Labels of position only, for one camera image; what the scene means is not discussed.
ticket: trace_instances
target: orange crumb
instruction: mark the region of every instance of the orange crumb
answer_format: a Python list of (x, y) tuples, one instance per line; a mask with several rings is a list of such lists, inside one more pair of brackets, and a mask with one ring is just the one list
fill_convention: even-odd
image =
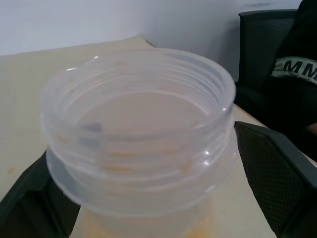
[(210, 233), (203, 227), (198, 227), (194, 231), (191, 231), (187, 238), (211, 238)]
[(67, 144), (68, 143), (68, 140), (62, 136), (57, 136), (57, 140), (62, 143), (62, 144)]
[(12, 167), (11, 169), (8, 170), (8, 173), (10, 175), (13, 174), (14, 172), (16, 172), (16, 168), (15, 167)]

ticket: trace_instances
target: tabletop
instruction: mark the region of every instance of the tabletop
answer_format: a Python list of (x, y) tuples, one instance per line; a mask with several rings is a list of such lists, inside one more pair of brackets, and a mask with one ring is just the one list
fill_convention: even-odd
[[(110, 51), (148, 48), (142, 37), (123, 41), (0, 56), (0, 200), (22, 172), (47, 148), (40, 129), (39, 93), (59, 71)], [(237, 106), (235, 120), (261, 125)], [(244, 173), (241, 158), (223, 185), (213, 192), (215, 238), (274, 238)], [(71, 238), (80, 238), (78, 216)]]

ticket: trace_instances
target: table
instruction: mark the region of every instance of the table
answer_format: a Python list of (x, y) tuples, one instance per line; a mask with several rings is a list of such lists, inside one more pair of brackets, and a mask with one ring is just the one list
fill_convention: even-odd
[[(148, 47), (152, 46), (142, 37), (133, 37), (0, 57), (0, 200), (47, 147), (39, 121), (39, 93), (47, 80), (96, 55)], [(237, 106), (233, 113), (235, 120), (261, 125)], [(275, 237), (248, 185), (240, 158), (223, 186), (214, 192), (211, 209), (217, 238)], [(71, 238), (81, 237), (81, 222), (79, 215)]]

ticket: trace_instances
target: container rim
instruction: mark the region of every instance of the container rim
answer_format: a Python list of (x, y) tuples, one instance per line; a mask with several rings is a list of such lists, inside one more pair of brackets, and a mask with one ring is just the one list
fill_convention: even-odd
[(148, 140), (148, 139), (161, 139), (166, 136), (170, 135), (179, 135), (184, 131), (188, 130), (196, 130), (196, 129), (203, 129), (205, 127), (210, 126), (211, 124), (214, 124), (218, 121), (220, 121), (222, 118), (224, 118), (226, 115), (230, 114), (230, 111), (232, 109), (232, 103), (235, 98), (236, 90), (235, 90), (235, 84), (231, 77), (231, 75), (218, 63), (205, 58), (203, 56), (199, 56), (190, 52), (180, 51), (180, 50), (172, 50), (172, 49), (164, 49), (164, 48), (148, 48), (148, 49), (130, 49), (130, 50), (119, 50), (119, 51), (113, 51), (105, 55), (101, 56), (95, 56), (92, 59), (88, 60), (85, 63), (80, 64), (79, 66), (71, 69), (66, 69), (59, 74), (55, 75), (53, 78), (50, 79), (50, 81), (46, 84), (44, 89), (41, 92), (40, 99), (41, 99), (41, 107), (42, 107), (42, 126), (45, 126), (45, 121), (49, 120), (49, 123), (52, 124), (58, 124), (60, 128), (63, 128), (65, 130), (81, 130), (85, 133), (89, 133), (91, 137), (99, 136), (100, 133), (94, 132), (91, 130), (87, 130), (83, 127), (73, 126), (71, 123), (67, 122), (66, 120), (63, 120), (58, 114), (53, 113), (54, 105), (53, 105), (53, 95), (52, 95), (52, 88), (56, 86), (56, 81), (61, 81), (63, 78), (63, 75), (67, 74), (70, 70), (75, 70), (77, 68), (80, 68), (81, 66), (85, 66), (87, 64), (92, 64), (96, 60), (101, 60), (104, 57), (111, 57), (111, 55), (116, 54), (123, 54), (123, 53), (133, 53), (133, 52), (149, 52), (154, 54), (174, 54), (176, 56), (182, 56), (182, 57), (188, 57), (192, 58), (195, 61), (199, 61), (204, 65), (211, 66), (213, 69), (217, 71), (222, 76), (222, 83), (224, 86), (224, 92), (223, 97), (221, 97), (221, 101), (219, 103), (219, 106), (216, 108), (215, 113), (212, 115), (208, 115), (205, 120), (193, 124), (190, 128), (186, 127), (179, 127), (177, 129), (172, 129), (168, 131), (160, 131), (157, 133), (152, 133), (151, 135), (148, 134), (138, 134), (138, 135), (112, 135), (107, 134), (106, 138), (110, 140)]

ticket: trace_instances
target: plastic container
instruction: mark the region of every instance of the plastic container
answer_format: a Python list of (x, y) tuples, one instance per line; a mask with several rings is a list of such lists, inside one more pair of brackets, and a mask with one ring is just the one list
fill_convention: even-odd
[(108, 54), (42, 92), (47, 161), (89, 238), (208, 238), (210, 192), (236, 154), (235, 86), (191, 53)]

